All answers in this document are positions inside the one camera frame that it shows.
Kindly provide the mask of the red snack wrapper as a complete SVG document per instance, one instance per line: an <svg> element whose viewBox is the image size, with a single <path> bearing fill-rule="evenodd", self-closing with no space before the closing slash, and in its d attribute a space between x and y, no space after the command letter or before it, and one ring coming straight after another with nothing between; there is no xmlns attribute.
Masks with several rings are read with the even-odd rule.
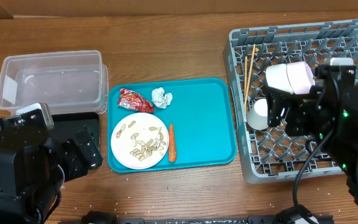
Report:
<svg viewBox="0 0 358 224"><path fill-rule="evenodd" d="M154 106L136 91L127 88L120 89L117 105L127 110L142 113L153 113Z"/></svg>

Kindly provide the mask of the white tissue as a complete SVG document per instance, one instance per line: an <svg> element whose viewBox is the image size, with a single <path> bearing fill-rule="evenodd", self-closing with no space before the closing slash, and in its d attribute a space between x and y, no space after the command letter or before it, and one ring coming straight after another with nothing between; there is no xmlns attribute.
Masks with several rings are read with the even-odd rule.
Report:
<svg viewBox="0 0 358 224"><path fill-rule="evenodd" d="M153 104L160 108L165 109L173 100L173 95L171 93L166 93L164 88L156 88L152 90L152 102Z"/></svg>

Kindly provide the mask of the teal serving tray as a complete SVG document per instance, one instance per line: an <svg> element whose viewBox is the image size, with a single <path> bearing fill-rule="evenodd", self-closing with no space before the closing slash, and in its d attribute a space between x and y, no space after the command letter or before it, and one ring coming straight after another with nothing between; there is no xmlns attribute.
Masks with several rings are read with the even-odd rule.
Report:
<svg viewBox="0 0 358 224"><path fill-rule="evenodd" d="M173 95L165 109L154 115L174 126L177 160L164 157L151 171L230 163L236 156L236 134L226 83L220 78L198 78L165 82L132 83L115 86L108 95L107 138L116 125L132 114L118 106L120 90L127 88L151 100L152 90L162 87Z"/></svg>

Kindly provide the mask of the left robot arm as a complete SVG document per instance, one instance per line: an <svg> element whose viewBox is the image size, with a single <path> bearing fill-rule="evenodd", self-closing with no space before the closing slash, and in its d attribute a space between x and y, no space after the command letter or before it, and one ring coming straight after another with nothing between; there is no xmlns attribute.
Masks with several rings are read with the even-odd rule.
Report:
<svg viewBox="0 0 358 224"><path fill-rule="evenodd" d="M103 163L94 113L0 118L0 223L44 223L58 207L65 182Z"/></svg>

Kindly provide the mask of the pink bowl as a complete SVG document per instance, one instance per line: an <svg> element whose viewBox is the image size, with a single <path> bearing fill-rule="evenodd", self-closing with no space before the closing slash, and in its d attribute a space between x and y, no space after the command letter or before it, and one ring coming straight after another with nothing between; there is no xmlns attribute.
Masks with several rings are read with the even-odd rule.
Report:
<svg viewBox="0 0 358 224"><path fill-rule="evenodd" d="M315 85L313 73L306 62L293 62L287 65L287 77L294 94L308 94Z"/></svg>

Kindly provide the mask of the orange carrot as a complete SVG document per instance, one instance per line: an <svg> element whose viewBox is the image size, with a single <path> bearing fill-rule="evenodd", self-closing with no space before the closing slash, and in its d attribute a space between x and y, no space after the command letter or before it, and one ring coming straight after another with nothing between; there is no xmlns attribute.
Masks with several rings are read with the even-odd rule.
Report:
<svg viewBox="0 0 358 224"><path fill-rule="evenodd" d="M171 163L174 163L177 159L177 148L175 143L175 133L173 123L169 126L169 145L168 145L168 160Z"/></svg>

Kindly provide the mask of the white plate with peanuts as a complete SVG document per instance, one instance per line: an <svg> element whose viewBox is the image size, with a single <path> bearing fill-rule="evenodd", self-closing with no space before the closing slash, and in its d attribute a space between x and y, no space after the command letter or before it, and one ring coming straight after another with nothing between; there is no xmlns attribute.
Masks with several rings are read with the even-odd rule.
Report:
<svg viewBox="0 0 358 224"><path fill-rule="evenodd" d="M161 119L149 113L134 113L114 127L110 147L124 167L148 169L158 164L168 152L170 136Z"/></svg>

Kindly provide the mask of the white cup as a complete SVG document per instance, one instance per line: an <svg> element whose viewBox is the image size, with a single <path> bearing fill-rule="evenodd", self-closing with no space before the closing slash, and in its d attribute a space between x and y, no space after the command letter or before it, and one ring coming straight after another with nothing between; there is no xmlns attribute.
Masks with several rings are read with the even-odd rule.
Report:
<svg viewBox="0 0 358 224"><path fill-rule="evenodd" d="M257 100L247 115L248 125L256 130L268 128L268 105L265 98Z"/></svg>

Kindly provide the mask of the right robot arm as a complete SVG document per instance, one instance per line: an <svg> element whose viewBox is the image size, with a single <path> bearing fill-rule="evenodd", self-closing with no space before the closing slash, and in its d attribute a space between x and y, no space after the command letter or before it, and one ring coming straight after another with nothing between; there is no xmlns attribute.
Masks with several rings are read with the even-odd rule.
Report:
<svg viewBox="0 0 358 224"><path fill-rule="evenodd" d="M358 205L358 85L355 65L320 65L323 80L307 94L291 94L266 87L267 122L276 127L286 121L289 136L312 135L317 143L309 161L324 152L347 175L347 186Z"/></svg>

